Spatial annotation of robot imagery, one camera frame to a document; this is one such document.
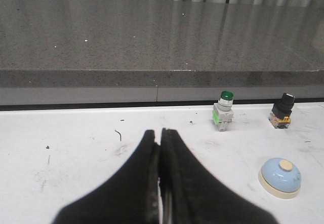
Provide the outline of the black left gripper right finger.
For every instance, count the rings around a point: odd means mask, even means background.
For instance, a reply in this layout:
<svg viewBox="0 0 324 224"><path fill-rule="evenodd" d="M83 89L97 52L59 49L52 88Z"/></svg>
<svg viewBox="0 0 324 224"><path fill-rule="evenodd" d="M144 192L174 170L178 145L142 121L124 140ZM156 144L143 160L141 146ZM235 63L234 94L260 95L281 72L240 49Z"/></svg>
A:
<svg viewBox="0 0 324 224"><path fill-rule="evenodd" d="M161 134L160 188L164 223L277 222L216 179L172 129Z"/></svg>

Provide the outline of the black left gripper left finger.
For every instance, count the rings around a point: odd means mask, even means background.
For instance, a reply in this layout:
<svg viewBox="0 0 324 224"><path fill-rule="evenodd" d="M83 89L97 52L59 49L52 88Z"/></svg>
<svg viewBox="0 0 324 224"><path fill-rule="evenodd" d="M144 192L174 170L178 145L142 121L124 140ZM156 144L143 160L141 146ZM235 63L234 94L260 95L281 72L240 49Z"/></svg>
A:
<svg viewBox="0 0 324 224"><path fill-rule="evenodd" d="M158 223L159 145L145 131L116 173L98 188L65 206L54 223Z"/></svg>

